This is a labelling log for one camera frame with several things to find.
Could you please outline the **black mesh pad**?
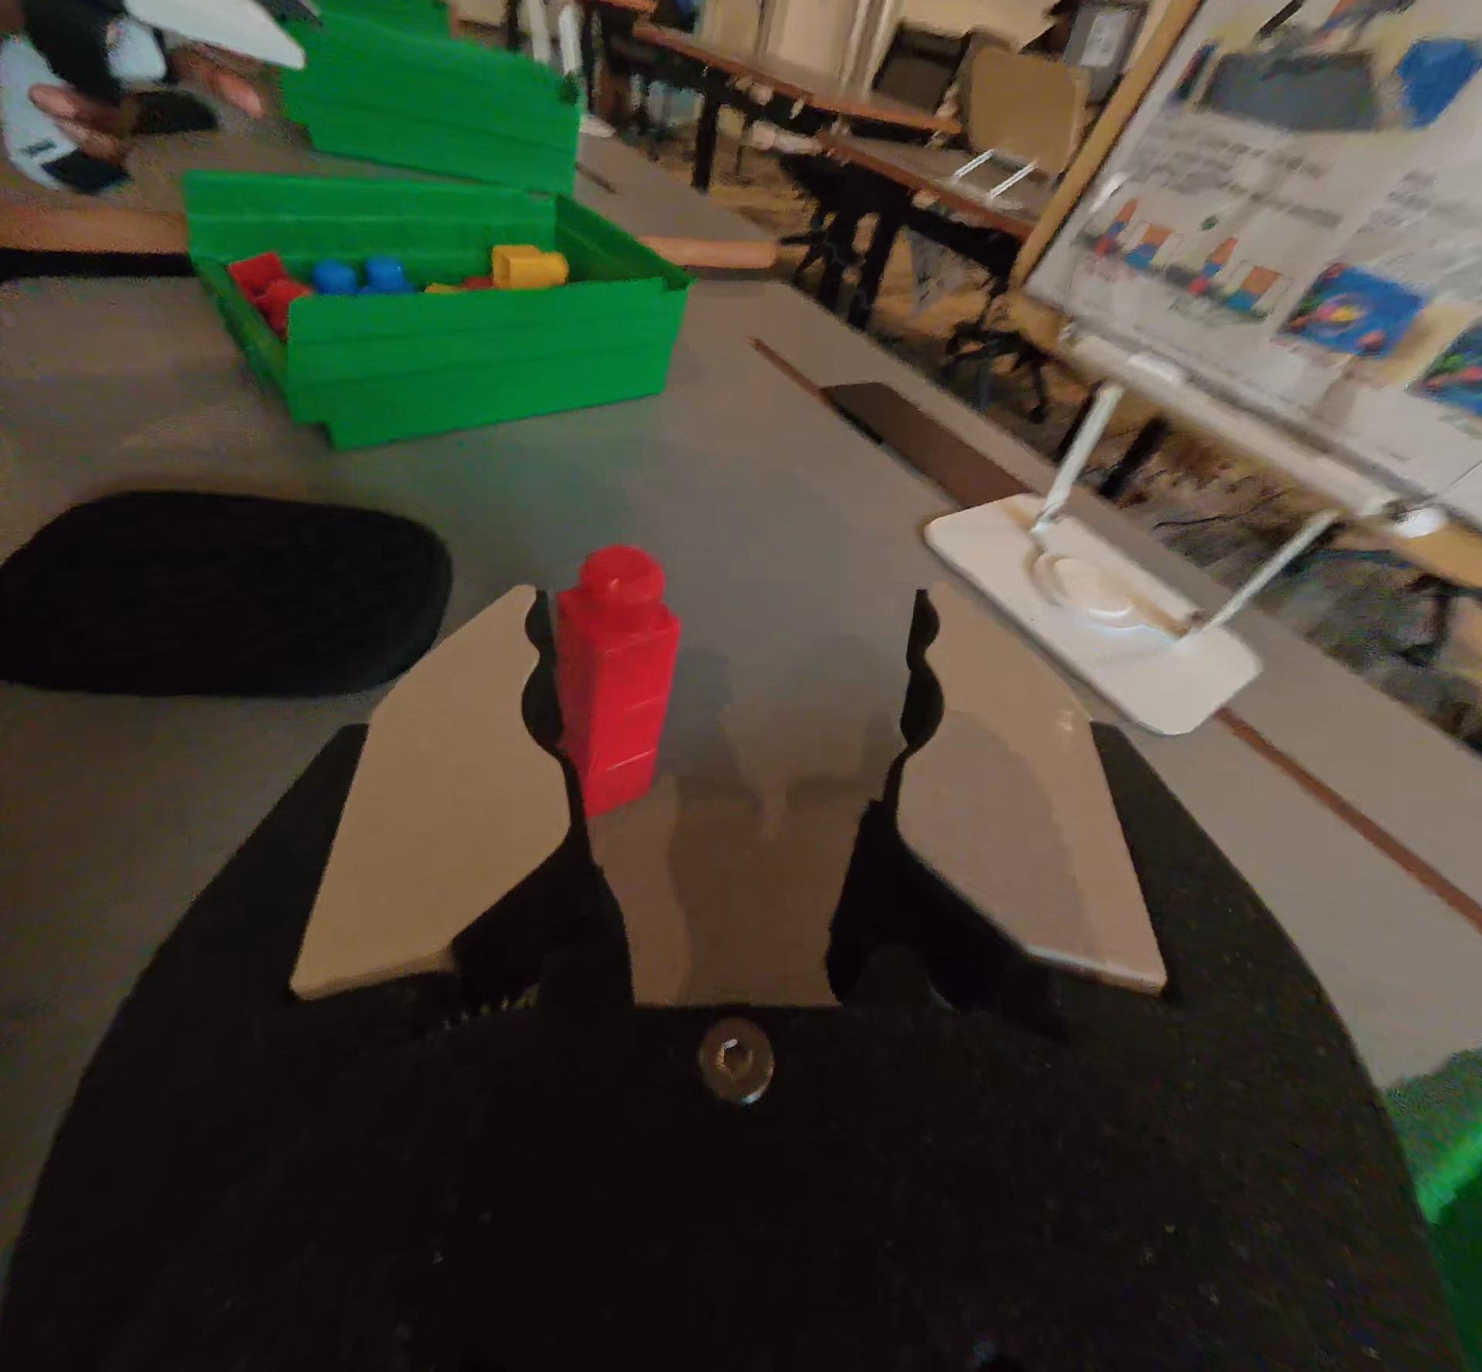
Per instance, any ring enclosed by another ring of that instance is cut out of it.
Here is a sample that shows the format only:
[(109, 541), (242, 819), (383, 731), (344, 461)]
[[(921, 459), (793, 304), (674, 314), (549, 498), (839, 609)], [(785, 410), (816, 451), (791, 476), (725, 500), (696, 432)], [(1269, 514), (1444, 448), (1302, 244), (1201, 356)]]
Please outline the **black mesh pad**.
[(435, 644), (453, 587), (445, 543), (396, 514), (111, 494), (3, 560), (2, 679), (90, 696), (358, 694)]

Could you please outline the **dark chair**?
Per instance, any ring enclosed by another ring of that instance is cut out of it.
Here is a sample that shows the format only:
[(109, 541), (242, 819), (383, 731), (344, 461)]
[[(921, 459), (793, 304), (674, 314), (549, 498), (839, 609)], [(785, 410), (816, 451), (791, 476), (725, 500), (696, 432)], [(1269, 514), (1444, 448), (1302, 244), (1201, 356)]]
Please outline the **dark chair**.
[(973, 35), (902, 20), (872, 80), (880, 99), (937, 113), (948, 100)]

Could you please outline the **tan chair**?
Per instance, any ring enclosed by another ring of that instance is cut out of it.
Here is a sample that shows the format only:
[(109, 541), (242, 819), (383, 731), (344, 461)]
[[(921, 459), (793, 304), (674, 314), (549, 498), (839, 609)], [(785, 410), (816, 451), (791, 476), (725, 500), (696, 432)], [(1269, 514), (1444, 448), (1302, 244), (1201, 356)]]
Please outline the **tan chair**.
[(964, 125), (973, 160), (956, 178), (990, 162), (1017, 178), (1060, 179), (1081, 148), (1090, 78), (1076, 65), (1036, 54), (979, 48), (967, 65)]

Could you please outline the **brown top folding table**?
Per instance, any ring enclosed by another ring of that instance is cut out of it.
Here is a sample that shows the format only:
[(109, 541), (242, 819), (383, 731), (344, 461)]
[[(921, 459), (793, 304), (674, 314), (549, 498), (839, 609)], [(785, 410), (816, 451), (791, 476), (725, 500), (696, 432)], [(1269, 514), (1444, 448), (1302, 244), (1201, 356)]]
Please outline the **brown top folding table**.
[(718, 122), (725, 110), (805, 138), (845, 132), (859, 124), (897, 137), (952, 137), (962, 132), (952, 116), (919, 110), (869, 86), (846, 84), (796, 64), (739, 54), (646, 20), (636, 23), (631, 34), (655, 53), (663, 81), (699, 97), (691, 186), (703, 195), (712, 186)]
[(869, 333), (899, 241), (916, 236), (986, 271), (1000, 288), (1047, 212), (1057, 181), (1039, 170), (948, 149), (826, 133), (818, 159), (837, 173), (832, 209), (809, 233), (823, 265), (816, 299)]

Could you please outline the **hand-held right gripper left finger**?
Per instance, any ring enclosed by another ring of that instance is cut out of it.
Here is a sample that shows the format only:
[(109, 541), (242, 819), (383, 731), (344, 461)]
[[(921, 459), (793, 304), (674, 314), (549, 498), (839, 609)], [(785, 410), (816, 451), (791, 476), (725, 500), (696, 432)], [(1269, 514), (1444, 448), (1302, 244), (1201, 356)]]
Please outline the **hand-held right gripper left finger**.
[(567, 780), (525, 715), (541, 608), (516, 585), (375, 709), (290, 976), (296, 1000), (451, 974), (456, 939), (567, 838)]

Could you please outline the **person's left hand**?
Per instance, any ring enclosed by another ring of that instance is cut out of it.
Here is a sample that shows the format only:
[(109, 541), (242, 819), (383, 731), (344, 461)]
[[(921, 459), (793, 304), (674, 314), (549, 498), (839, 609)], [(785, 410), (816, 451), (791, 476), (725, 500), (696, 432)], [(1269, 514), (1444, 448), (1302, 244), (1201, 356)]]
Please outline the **person's left hand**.
[(225, 103), (253, 121), (268, 113), (268, 97), (260, 86), (195, 46), (171, 51), (170, 78), (128, 92), (121, 103), (106, 103), (67, 86), (32, 86), (29, 100), (78, 152), (109, 167), (125, 167), (139, 140), (185, 132), (184, 121), (196, 108)]

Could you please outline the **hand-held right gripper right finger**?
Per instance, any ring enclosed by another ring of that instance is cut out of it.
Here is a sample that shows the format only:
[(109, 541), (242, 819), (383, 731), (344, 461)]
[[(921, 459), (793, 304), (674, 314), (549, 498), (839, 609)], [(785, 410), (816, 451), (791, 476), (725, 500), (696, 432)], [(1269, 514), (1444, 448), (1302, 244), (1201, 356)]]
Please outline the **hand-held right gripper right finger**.
[(1025, 960), (1163, 993), (1166, 963), (1082, 699), (948, 584), (918, 593), (905, 663), (886, 802), (910, 859)]

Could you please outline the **green plastic object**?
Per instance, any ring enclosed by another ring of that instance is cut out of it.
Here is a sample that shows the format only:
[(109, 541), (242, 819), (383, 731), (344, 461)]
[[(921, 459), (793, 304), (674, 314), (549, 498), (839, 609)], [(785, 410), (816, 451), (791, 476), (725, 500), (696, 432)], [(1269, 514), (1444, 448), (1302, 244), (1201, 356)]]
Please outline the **green plastic object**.
[(1384, 1091), (1443, 1276), (1465, 1303), (1481, 1281), (1481, 1049)]

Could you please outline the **green plastic bin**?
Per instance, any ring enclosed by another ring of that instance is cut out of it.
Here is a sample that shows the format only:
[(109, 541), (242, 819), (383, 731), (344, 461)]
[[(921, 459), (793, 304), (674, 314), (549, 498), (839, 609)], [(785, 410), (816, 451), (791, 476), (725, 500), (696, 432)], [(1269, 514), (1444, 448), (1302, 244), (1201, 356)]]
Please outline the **green plastic bin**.
[(277, 73), (277, 99), (317, 152), (573, 197), (574, 80), (453, 34), (442, 0), (310, 2), (320, 21), (288, 27), (306, 65)]
[[(570, 197), (473, 182), (193, 170), (195, 274), (260, 385), (337, 449), (666, 388), (693, 277)], [(231, 268), (397, 263), (407, 295), (298, 296), (277, 333)]]

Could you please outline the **red block tower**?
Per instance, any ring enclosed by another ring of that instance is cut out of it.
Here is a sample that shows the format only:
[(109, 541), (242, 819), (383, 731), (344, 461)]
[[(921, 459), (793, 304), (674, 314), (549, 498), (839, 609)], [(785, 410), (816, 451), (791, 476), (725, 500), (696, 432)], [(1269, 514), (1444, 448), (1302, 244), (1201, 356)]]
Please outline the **red block tower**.
[(554, 644), (563, 750), (589, 819), (644, 797), (669, 712), (682, 623), (658, 560), (631, 546), (590, 554), (557, 595)]

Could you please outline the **pile of toy blocks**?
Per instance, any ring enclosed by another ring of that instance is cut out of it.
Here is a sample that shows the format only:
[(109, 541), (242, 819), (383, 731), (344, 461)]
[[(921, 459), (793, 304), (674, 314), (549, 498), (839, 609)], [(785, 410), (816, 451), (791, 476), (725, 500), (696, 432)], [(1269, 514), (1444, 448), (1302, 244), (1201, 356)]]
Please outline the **pile of toy blocks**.
[(404, 261), (381, 255), (362, 263), (337, 258), (317, 260), (306, 277), (290, 272), (283, 258), (264, 252), (231, 263), (226, 276), (236, 291), (280, 340), (290, 333), (290, 310), (313, 298), (383, 298), (464, 293), (541, 293), (567, 287), (571, 266), (563, 252), (532, 246), (497, 246), (484, 271), (456, 282), (416, 284)]

